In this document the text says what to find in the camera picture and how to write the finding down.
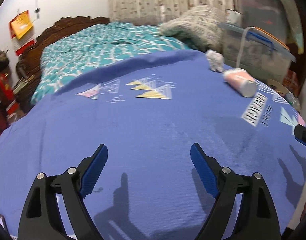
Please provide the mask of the white tissue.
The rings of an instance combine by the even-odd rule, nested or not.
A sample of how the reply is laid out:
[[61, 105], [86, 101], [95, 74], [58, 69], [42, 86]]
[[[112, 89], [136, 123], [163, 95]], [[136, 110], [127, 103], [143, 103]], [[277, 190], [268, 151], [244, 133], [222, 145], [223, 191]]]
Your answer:
[[209, 49], [206, 51], [206, 58], [213, 72], [222, 73], [224, 71], [224, 57], [222, 54]]

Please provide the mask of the teal white patterned quilt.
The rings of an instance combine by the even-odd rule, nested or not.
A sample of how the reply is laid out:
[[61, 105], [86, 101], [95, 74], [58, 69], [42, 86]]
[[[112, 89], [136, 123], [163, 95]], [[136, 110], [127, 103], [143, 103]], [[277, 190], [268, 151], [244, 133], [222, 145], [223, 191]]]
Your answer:
[[36, 105], [76, 77], [139, 54], [188, 49], [174, 37], [163, 36], [153, 25], [111, 22], [96, 24], [43, 49], [41, 80], [31, 98]]

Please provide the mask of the pink white paper cup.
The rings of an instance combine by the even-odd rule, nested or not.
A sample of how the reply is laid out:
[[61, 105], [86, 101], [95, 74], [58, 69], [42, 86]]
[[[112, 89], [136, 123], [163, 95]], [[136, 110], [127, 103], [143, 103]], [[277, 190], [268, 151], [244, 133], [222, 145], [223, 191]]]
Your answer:
[[244, 69], [233, 68], [225, 70], [223, 72], [223, 77], [226, 83], [245, 98], [252, 98], [257, 91], [255, 78]]

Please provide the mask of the clear plastic storage box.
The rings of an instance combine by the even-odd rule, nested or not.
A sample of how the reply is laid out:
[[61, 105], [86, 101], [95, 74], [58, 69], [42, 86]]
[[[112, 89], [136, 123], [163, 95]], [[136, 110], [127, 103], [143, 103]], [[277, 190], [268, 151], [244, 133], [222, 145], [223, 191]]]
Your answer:
[[295, 57], [285, 46], [268, 34], [255, 29], [246, 29], [222, 22], [224, 31], [222, 55], [225, 64], [246, 70], [252, 77], [282, 83]]

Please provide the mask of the dark wooden headboard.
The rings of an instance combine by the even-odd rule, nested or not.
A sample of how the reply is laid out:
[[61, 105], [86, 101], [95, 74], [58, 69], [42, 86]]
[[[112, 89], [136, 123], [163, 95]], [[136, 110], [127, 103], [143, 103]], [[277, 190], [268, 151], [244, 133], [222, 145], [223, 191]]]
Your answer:
[[27, 47], [19, 56], [15, 67], [19, 80], [30, 79], [28, 84], [16, 93], [16, 99], [24, 113], [32, 109], [31, 98], [41, 80], [40, 58], [43, 50], [58, 40], [75, 34], [82, 29], [96, 24], [108, 24], [107, 17], [90, 18], [89, 16], [63, 17], [51, 27], [45, 29], [36, 38], [36, 43]]

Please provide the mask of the yellow red wall calendar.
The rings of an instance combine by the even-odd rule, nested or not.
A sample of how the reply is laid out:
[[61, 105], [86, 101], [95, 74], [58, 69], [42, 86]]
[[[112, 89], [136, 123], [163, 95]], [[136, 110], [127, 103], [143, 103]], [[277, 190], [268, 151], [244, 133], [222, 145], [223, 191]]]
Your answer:
[[20, 56], [27, 47], [35, 44], [34, 25], [28, 10], [21, 12], [9, 22], [9, 33], [17, 56]]

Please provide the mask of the beige round trash bin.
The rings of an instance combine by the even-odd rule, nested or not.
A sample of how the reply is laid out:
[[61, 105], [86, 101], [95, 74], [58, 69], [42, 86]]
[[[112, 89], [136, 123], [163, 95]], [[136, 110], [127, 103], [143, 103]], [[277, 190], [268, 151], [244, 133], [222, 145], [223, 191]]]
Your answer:
[[275, 90], [282, 97], [289, 93], [289, 90], [285, 86], [272, 79], [267, 80], [267, 86]]

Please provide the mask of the blue patterned bed blanket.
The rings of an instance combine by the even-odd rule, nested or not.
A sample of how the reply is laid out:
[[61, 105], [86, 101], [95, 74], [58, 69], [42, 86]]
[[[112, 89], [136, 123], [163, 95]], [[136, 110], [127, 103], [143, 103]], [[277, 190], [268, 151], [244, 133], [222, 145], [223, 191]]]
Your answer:
[[205, 54], [173, 50], [94, 69], [40, 100], [0, 136], [0, 214], [17, 235], [36, 175], [76, 167], [100, 144], [108, 160], [84, 202], [105, 239], [193, 239], [214, 203], [190, 159], [198, 143], [234, 172], [259, 172], [280, 229], [306, 179], [303, 119], [258, 83], [244, 98]]

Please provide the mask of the grey patterned pillow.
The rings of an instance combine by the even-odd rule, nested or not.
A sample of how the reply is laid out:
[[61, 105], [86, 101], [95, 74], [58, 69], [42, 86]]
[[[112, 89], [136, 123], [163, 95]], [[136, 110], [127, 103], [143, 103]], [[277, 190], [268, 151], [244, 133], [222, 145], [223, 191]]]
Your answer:
[[161, 35], [174, 37], [193, 49], [220, 51], [223, 31], [219, 23], [224, 20], [225, 12], [210, 5], [199, 5], [161, 24], [158, 30]]

